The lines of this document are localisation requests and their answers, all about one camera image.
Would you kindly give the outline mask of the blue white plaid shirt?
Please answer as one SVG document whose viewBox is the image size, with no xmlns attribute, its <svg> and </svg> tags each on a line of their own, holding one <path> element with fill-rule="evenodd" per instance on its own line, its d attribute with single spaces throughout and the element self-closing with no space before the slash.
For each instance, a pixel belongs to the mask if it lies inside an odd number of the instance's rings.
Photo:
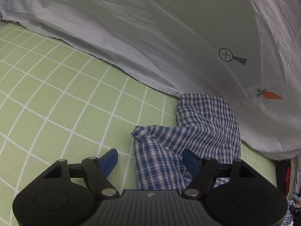
<svg viewBox="0 0 301 226">
<path fill-rule="evenodd" d="M 132 132 L 139 190 L 182 192 L 193 176 L 182 162 L 185 149 L 200 158 L 231 164 L 241 156 L 237 119 L 229 102 L 217 96 L 183 94 L 176 127 L 136 126 Z"/>
</svg>

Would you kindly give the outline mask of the black and red garment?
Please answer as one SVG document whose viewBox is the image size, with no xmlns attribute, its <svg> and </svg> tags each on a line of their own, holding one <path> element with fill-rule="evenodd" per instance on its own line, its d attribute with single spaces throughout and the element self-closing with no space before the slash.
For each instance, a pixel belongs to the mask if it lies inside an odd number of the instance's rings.
<svg viewBox="0 0 301 226">
<path fill-rule="evenodd" d="M 289 193 L 291 170 L 290 160 L 275 161 L 277 188 L 285 196 Z"/>
</svg>

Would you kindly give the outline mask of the grey printed bedsheet with carrots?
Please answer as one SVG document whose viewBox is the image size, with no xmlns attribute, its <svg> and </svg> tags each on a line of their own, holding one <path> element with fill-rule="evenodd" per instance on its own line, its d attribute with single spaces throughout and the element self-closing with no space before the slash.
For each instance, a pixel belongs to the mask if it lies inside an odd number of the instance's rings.
<svg viewBox="0 0 301 226">
<path fill-rule="evenodd" d="M 300 154 L 300 0 L 1 0 L 1 18 L 167 94 L 225 98 L 253 149 Z"/>
</svg>

